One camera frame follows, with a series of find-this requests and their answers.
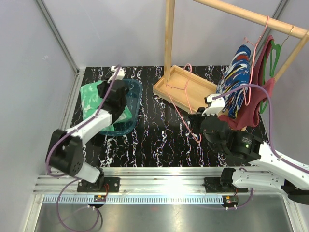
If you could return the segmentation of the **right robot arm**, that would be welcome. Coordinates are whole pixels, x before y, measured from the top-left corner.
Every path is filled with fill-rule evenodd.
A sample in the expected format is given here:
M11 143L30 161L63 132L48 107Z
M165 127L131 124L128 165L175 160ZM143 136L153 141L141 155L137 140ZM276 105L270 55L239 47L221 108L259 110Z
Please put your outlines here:
M246 171L243 168L224 168L218 181L211 182L212 192L232 192L237 189L267 189L285 193L300 204L309 203L309 167L282 153L277 153L261 138L245 131L232 130L217 116L189 115L194 132L199 132L213 152L228 160L263 168Z

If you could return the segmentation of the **green tie-dye trousers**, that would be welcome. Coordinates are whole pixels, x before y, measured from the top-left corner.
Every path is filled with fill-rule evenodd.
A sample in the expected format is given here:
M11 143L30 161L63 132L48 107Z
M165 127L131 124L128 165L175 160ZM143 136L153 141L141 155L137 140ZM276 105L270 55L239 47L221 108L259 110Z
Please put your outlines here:
M97 81L81 86L80 94L83 120L86 120L87 118L92 116L96 112L97 108L100 106L102 98L100 98L98 95L97 86L100 85L102 82L103 81ZM128 122L130 119L132 119L132 113L130 109L126 106L121 116L116 120L116 123Z

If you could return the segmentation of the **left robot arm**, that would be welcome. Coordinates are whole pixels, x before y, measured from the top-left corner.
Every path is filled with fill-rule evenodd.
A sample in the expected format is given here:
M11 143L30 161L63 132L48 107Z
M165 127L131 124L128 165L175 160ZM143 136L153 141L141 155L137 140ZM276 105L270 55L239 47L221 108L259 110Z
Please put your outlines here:
M67 130L52 133L46 167L56 168L66 175L83 179L94 192L103 190L104 174L99 168L84 161L83 146L102 129L115 123L123 113L129 87L125 80L103 81L97 86L102 105L87 119Z

